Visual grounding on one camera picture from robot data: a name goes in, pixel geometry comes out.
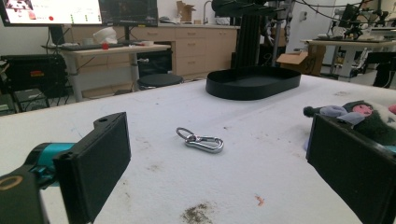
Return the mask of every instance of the white table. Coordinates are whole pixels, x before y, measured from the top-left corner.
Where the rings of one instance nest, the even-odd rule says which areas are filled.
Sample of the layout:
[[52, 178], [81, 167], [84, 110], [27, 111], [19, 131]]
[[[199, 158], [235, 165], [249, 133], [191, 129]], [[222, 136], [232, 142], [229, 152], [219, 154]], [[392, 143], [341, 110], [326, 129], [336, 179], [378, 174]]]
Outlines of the white table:
[[362, 51], [365, 48], [374, 49], [375, 51], [388, 51], [386, 48], [396, 46], [396, 41], [386, 41], [379, 43], [368, 43], [368, 42], [360, 42], [360, 41], [331, 41], [331, 40], [302, 40], [308, 45], [322, 45], [322, 46], [336, 46], [334, 50], [334, 56], [332, 59], [332, 68], [334, 67], [335, 55], [338, 52], [339, 48], [342, 48], [346, 51], [346, 55], [343, 61], [343, 67], [340, 72], [340, 77], [350, 78], [350, 71], [352, 65], [355, 63], [355, 54], [356, 51]]
[[[136, 53], [151, 52], [170, 49], [167, 45], [152, 45], [152, 46], [130, 46], [122, 48], [110, 48], [110, 49], [90, 49], [90, 50], [80, 50], [80, 51], [62, 51], [64, 56], [64, 61], [66, 62], [67, 73], [69, 74], [69, 81], [73, 87], [73, 92], [75, 94], [76, 102], [82, 101], [81, 85], [78, 80], [78, 67], [76, 64], [77, 58], [84, 57], [103, 57], [111, 56], [115, 54], [129, 54], [131, 59], [131, 75], [132, 82], [136, 83], [139, 79], [139, 70], [137, 67], [137, 57]], [[137, 85], [134, 85], [134, 91], [138, 91]]]
[[[201, 223], [360, 223], [305, 159], [312, 119], [303, 108], [361, 99], [392, 105], [396, 91], [302, 76], [296, 89], [238, 102], [196, 81], [0, 117], [0, 175], [36, 145], [77, 142], [95, 119], [125, 111], [132, 160], [97, 224], [189, 223], [184, 216], [200, 204]], [[177, 127], [218, 136], [225, 147], [215, 155], [185, 147]], [[59, 188], [42, 196], [49, 220], [67, 223]]]

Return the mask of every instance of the key ring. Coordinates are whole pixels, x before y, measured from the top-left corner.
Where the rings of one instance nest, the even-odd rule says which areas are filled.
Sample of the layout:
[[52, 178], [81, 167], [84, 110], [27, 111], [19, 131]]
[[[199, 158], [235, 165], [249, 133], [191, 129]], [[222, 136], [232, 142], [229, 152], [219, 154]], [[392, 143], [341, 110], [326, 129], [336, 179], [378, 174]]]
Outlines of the key ring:
[[[180, 131], [189, 133], [189, 135], [185, 136]], [[176, 133], [185, 140], [184, 142], [187, 147], [195, 147], [209, 153], [219, 153], [224, 148], [224, 142], [217, 137], [198, 136], [185, 128], [176, 128]], [[216, 143], [216, 145], [210, 146], [209, 144], [203, 144], [201, 142]]]

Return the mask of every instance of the pink object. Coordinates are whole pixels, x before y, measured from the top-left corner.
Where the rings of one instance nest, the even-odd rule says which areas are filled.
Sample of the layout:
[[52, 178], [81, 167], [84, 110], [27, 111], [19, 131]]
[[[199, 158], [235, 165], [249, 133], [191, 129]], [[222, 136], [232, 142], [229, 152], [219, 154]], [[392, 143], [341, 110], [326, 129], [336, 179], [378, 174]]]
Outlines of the pink object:
[[393, 114], [396, 114], [396, 105], [390, 105], [388, 107], [389, 111], [392, 112]]
[[358, 112], [362, 114], [364, 117], [369, 117], [373, 113], [373, 109], [368, 105], [355, 105], [352, 108], [353, 112]]

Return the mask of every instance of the monitor screen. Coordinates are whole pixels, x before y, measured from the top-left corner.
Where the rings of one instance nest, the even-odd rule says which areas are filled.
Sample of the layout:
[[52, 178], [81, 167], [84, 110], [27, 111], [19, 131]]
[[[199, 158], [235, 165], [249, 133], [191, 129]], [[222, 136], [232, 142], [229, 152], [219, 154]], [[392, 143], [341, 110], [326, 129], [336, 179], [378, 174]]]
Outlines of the monitor screen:
[[351, 27], [351, 23], [358, 18], [359, 15], [359, 8], [346, 4], [346, 9], [341, 17], [340, 23], [338, 24], [339, 27], [349, 28]]
[[102, 24], [98, 0], [2, 0], [5, 26]]
[[156, 0], [99, 0], [103, 24], [158, 26]]

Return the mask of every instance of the black oval tray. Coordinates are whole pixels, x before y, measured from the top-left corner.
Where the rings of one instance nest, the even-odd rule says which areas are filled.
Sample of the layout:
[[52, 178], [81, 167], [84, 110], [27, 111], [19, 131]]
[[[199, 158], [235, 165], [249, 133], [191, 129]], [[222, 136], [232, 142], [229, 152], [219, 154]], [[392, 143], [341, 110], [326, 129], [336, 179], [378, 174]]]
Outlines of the black oval tray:
[[300, 85], [301, 73], [279, 67], [251, 66], [211, 72], [206, 91], [219, 98], [259, 100]]

